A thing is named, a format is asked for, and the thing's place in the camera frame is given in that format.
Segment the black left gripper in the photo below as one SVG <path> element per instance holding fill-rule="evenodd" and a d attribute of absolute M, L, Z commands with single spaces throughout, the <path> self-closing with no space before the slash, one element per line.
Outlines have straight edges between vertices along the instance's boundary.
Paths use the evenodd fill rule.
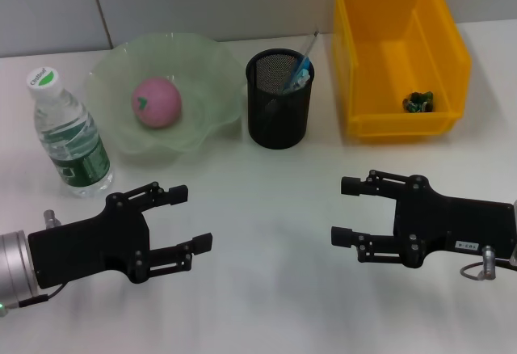
<path fill-rule="evenodd" d="M 121 272 L 140 284 L 157 276 L 189 272 L 193 257 L 212 249 L 212 234 L 150 250 L 149 227 L 142 215 L 187 200 L 186 185 L 164 189 L 152 182 L 112 193 L 95 217 L 29 234 L 37 284 L 48 289 L 105 271 Z"/>

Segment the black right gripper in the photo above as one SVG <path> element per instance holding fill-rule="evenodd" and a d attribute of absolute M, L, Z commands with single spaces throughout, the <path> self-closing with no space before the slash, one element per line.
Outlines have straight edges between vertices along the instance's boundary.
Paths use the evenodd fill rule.
<path fill-rule="evenodd" d="M 341 194 L 396 200 L 392 236 L 331 228 L 331 244 L 354 247 L 360 263 L 419 268 L 436 251 L 481 255 L 484 247 L 491 247 L 499 259 L 509 259 L 516 247 L 512 204 L 444 196 L 422 175 L 370 170 L 365 180 L 343 176 Z"/>

